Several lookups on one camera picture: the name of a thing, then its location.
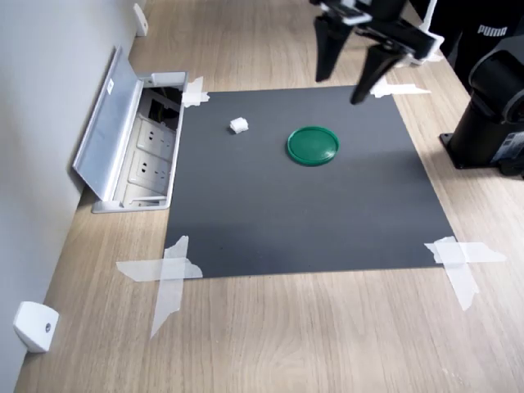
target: electrical outlet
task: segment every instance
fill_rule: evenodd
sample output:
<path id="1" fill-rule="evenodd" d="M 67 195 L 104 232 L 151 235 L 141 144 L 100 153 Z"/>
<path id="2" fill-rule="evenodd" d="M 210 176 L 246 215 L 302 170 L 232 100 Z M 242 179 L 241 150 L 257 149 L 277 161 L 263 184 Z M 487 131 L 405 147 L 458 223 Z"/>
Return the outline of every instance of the electrical outlet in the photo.
<path id="1" fill-rule="evenodd" d="M 145 151 L 135 151 L 129 182 L 167 195 L 169 184 L 169 163 Z"/>
<path id="2" fill-rule="evenodd" d="M 154 156 L 171 161 L 174 149 L 174 133 L 149 120 L 142 120 L 137 147 Z"/>

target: tape strip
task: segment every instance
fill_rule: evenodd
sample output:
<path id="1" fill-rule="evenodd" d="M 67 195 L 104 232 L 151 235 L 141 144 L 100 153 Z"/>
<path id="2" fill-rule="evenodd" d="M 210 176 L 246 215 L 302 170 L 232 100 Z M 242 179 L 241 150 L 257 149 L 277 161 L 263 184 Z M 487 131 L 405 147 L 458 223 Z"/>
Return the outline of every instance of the tape strip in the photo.
<path id="1" fill-rule="evenodd" d="M 207 92 L 202 92 L 204 78 L 196 78 L 187 84 L 186 91 L 182 93 L 182 104 L 188 108 L 190 106 L 199 106 L 201 102 L 208 102 L 210 96 Z"/>
<path id="2" fill-rule="evenodd" d="M 462 310 L 469 309 L 479 288 L 468 266 L 470 263 L 504 262 L 506 257 L 492 251 L 484 243 L 457 242 L 455 237 L 444 237 L 424 244 L 433 253 L 437 264 L 443 264 Z"/>
<path id="3" fill-rule="evenodd" d="M 372 87 L 370 93 L 376 98 L 380 98 L 391 94 L 428 94 L 431 92 L 418 88 L 414 84 L 389 84 L 386 77 L 382 76 Z"/>
<path id="4" fill-rule="evenodd" d="M 155 336 L 162 323 L 172 313 L 180 310 L 183 280 L 202 278 L 201 269 L 186 258 L 188 245 L 189 237 L 182 236 L 174 246 L 164 250 L 163 260 L 131 260 L 116 263 L 117 269 L 135 282 L 160 280 L 150 338 Z"/>

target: wooden table surface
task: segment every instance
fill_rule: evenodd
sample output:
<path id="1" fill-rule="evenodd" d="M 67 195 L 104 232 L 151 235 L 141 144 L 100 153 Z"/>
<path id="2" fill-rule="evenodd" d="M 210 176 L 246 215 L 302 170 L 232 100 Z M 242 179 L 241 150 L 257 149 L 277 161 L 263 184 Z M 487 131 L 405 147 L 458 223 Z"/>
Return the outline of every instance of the wooden table surface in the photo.
<path id="1" fill-rule="evenodd" d="M 306 0 L 150 0 L 145 13 L 136 71 L 189 70 L 209 91 L 317 86 Z M 351 38 L 323 85 L 354 84 L 365 44 Z M 458 240 L 508 257 L 471 266 L 470 309 L 443 269 L 192 280 L 150 340 L 158 283 L 115 262 L 159 258 L 168 212 L 93 215 L 85 192 L 45 300 L 61 314 L 51 350 L 26 357 L 17 391 L 524 391 L 524 182 L 450 164 L 437 135 L 468 95 L 446 61 L 388 79 L 432 91 L 395 101 Z"/>

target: gray wall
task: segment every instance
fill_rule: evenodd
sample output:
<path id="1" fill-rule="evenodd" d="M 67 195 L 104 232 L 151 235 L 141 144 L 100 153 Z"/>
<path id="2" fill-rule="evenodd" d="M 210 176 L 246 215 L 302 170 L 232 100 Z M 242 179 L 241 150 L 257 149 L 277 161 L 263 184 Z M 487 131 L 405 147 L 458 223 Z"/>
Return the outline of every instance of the gray wall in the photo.
<path id="1" fill-rule="evenodd" d="M 42 302 L 78 205 L 70 164 L 114 45 L 129 53 L 132 0 L 0 2 L 0 391 L 25 355 L 12 321 Z"/>

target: green plastic lid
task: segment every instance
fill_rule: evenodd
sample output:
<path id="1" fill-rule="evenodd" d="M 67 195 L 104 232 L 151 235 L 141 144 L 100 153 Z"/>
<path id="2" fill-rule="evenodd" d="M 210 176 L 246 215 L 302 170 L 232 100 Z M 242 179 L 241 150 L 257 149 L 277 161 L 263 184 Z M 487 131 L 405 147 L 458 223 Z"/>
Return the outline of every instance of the green plastic lid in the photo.
<path id="1" fill-rule="evenodd" d="M 322 165 L 331 161 L 340 146 L 337 136 L 329 129 L 310 125 L 297 129 L 287 139 L 287 152 L 302 165 Z"/>

